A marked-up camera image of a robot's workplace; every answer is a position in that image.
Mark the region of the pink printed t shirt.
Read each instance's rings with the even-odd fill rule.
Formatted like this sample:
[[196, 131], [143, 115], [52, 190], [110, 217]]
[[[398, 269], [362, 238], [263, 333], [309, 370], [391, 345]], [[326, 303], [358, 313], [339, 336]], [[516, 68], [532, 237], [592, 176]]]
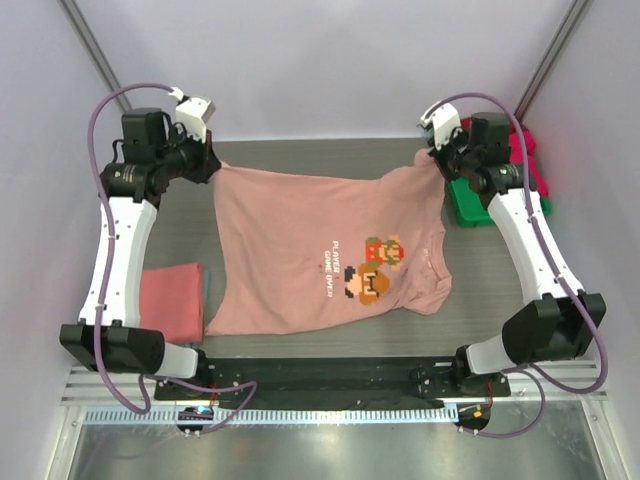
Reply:
[[436, 313], [452, 288], [444, 193], [425, 151], [372, 180], [224, 165], [213, 194], [226, 287], [207, 334], [300, 333], [398, 308]]

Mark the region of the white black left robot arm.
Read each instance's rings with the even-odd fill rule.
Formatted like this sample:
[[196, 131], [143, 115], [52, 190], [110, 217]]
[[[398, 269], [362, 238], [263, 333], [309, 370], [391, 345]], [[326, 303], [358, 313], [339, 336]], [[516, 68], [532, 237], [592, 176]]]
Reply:
[[204, 353], [142, 328], [139, 294], [149, 234], [169, 183], [203, 184], [221, 167], [206, 125], [213, 111], [212, 103], [191, 98], [173, 115], [158, 108], [122, 115], [123, 136], [113, 147], [123, 159], [100, 175], [107, 201], [89, 293], [77, 322], [59, 334], [61, 345], [91, 371], [103, 366], [109, 373], [177, 378], [193, 400], [212, 387]]

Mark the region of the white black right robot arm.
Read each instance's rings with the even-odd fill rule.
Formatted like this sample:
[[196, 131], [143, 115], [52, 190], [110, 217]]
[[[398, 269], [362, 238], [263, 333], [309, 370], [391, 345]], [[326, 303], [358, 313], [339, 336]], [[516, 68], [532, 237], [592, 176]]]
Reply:
[[464, 125], [457, 109], [446, 103], [427, 110], [419, 125], [445, 180], [466, 180], [497, 226], [523, 295], [522, 308], [497, 336], [457, 350], [450, 373], [453, 388], [474, 395], [496, 374], [584, 355], [606, 304], [600, 294], [586, 292], [571, 272], [523, 164], [511, 162], [509, 118], [476, 113]]

